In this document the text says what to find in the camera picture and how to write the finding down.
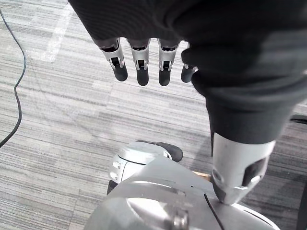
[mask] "office floor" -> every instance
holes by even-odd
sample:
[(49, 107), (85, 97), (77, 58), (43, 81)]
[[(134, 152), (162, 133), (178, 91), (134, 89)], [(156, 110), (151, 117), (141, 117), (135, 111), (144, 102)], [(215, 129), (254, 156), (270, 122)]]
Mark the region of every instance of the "office floor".
[[(0, 8), (28, 58), (18, 89), (23, 120), (0, 149), (1, 230), (82, 230), (106, 194), (109, 160), (136, 139), (177, 145), (182, 165), (210, 172), (205, 100), (180, 80), (186, 44), (171, 83), (161, 87), (153, 39), (150, 82), (141, 87), (127, 42), (122, 39), (129, 78), (118, 82), (64, 0), (2, 0)], [(13, 86), (22, 68), (21, 52), (0, 22), (0, 139), (17, 120)], [(295, 111), (307, 115), (307, 102)], [(306, 164), (307, 127), (292, 124), (245, 202), (281, 229), (294, 229)]]

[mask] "black cable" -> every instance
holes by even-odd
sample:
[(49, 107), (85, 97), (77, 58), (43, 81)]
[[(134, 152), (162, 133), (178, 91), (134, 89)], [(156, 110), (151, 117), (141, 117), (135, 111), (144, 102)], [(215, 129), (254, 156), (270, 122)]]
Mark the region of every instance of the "black cable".
[(212, 205), (211, 205), (211, 203), (210, 203), (210, 201), (209, 201), (209, 199), (208, 199), (208, 197), (207, 197), (207, 195), (206, 195), (205, 193), (204, 193), (204, 196), (205, 196), (205, 199), (206, 199), (206, 201), (207, 201), (207, 203), (208, 203), (208, 206), (209, 206), (209, 208), (211, 209), (211, 211), (212, 211), (212, 213), (213, 213), (213, 215), (214, 215), (214, 217), (215, 217), (217, 223), (220, 225), (221, 230), (224, 230), (225, 228), (224, 228), (224, 226), (223, 226), (221, 220), (220, 220), (219, 217), (217, 216), (217, 214), (216, 214), (214, 208), (212, 207)]
[(307, 116), (305, 116), (305, 115), (293, 115), (291, 117), (290, 121), (307, 125)]
[(22, 49), (21, 45), (19, 44), (19, 42), (17, 41), (14, 33), (12, 32), (12, 30), (10, 29), (9, 25), (7, 24), (7, 22), (5, 21), (5, 18), (2, 14), (2, 11), (0, 9), (0, 14), (1, 14), (1, 17), (3, 19), (3, 22), (4, 24), (6, 25), (6, 28), (8, 28), (8, 30), (10, 31), (12, 37), (14, 38), (15, 42), (17, 43), (17, 45), (19, 46), (23, 56), (24, 56), (24, 69), (23, 69), (23, 72), (21, 73), (21, 76), (19, 78), (19, 80), (17, 81), (16, 85), (14, 86), (14, 93), (15, 93), (15, 97), (16, 97), (16, 101), (17, 101), (17, 106), (18, 106), (18, 120), (17, 120), (17, 123), (14, 127), (14, 129), (8, 134), (8, 136), (3, 139), (1, 142), (0, 142), (0, 148), (15, 134), (15, 132), (17, 131), (20, 123), (21, 123), (21, 119), (23, 117), (23, 113), (21, 111), (21, 106), (20, 106), (20, 101), (19, 101), (19, 97), (18, 97), (18, 94), (17, 94), (17, 86), (19, 85), (20, 81), (22, 80), (23, 76), (24, 76), (24, 73), (25, 73), (25, 68), (26, 68), (26, 65), (27, 65), (27, 58), (24, 54), (24, 50)]

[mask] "black fabric sleeve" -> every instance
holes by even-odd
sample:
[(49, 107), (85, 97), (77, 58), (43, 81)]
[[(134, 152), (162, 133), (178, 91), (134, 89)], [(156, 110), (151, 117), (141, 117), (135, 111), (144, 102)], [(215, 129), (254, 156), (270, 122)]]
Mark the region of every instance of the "black fabric sleeve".
[(275, 140), (307, 96), (307, 1), (177, 1), (161, 12), (166, 5), (157, 3), (157, 21), (191, 44), (182, 59), (199, 69), (192, 83), (212, 133)]
[(173, 31), (154, 20), (155, 0), (69, 0), (69, 3), (95, 40), (114, 37), (176, 39)]

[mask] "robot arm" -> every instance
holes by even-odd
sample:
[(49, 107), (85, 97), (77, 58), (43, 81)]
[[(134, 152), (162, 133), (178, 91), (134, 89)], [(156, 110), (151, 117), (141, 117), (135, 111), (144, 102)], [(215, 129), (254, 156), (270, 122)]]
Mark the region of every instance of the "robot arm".
[(182, 59), (199, 69), (192, 83), (206, 98), (213, 187), (225, 204), (264, 176), (275, 140), (307, 96), (306, 9), (304, 0), (156, 4), (156, 20), (191, 45)]
[[(194, 67), (199, 69), (192, 83), (206, 98), (213, 185), (226, 204), (239, 201), (264, 176), (275, 140), (295, 104), (307, 97), (306, 2), (70, 0), (96, 44), (129, 39), (141, 85), (148, 81), (147, 46), (138, 50), (133, 40), (190, 43), (182, 53), (189, 77), (182, 79), (189, 80)], [(163, 50), (160, 42), (160, 47), (166, 59), (159, 60), (159, 80), (167, 85), (177, 44)], [(101, 48), (124, 81), (122, 53), (113, 51), (116, 59), (107, 53), (109, 47)]]

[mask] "gray plastic part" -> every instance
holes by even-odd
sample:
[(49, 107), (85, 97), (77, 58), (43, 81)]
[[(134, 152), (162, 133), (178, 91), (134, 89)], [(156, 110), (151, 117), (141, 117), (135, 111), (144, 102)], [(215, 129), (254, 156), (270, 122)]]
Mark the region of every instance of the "gray plastic part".
[(137, 70), (140, 70), (139, 66), (139, 60), (144, 60), (144, 70), (148, 69), (148, 63), (149, 63), (149, 42), (147, 43), (147, 46), (143, 50), (135, 50), (133, 49), (132, 45), (131, 46), (131, 52), (133, 56), (133, 62), (135, 64), (135, 68)]
[(159, 68), (160, 68), (161, 71), (163, 71), (164, 70), (164, 68), (163, 68), (164, 62), (169, 61), (168, 71), (171, 71), (174, 60), (175, 60), (177, 47), (175, 48), (175, 50), (172, 50), (172, 51), (164, 51), (164, 50), (162, 50), (162, 46), (161, 46), (159, 39), (158, 39), (158, 43), (159, 43)]
[(115, 69), (115, 66), (112, 63), (112, 60), (111, 60), (112, 58), (117, 58), (118, 59), (119, 66), (121, 68), (123, 68), (124, 65), (125, 65), (124, 53), (123, 53), (123, 50), (122, 50), (121, 45), (120, 45), (120, 38), (117, 39), (117, 43), (118, 43), (118, 45), (117, 45), (118, 47), (113, 52), (106, 52), (106, 51), (102, 50), (102, 52), (104, 53), (107, 61), (110, 63), (110, 65), (111, 65), (111, 67), (113, 69)]
[(118, 155), (138, 164), (148, 164), (158, 156), (171, 157), (161, 146), (138, 141), (123, 146)]
[(210, 182), (160, 156), (116, 186), (84, 230), (279, 230), (241, 207), (219, 203)]
[[(212, 178), (221, 202), (238, 202), (262, 179), (275, 143), (243, 144), (214, 134)], [(257, 174), (253, 175), (247, 186), (242, 186), (246, 168), (262, 159), (264, 163)]]
[(115, 155), (110, 162), (109, 178), (119, 184), (122, 181), (125, 166), (127, 163), (127, 160), (120, 158), (118, 155)]

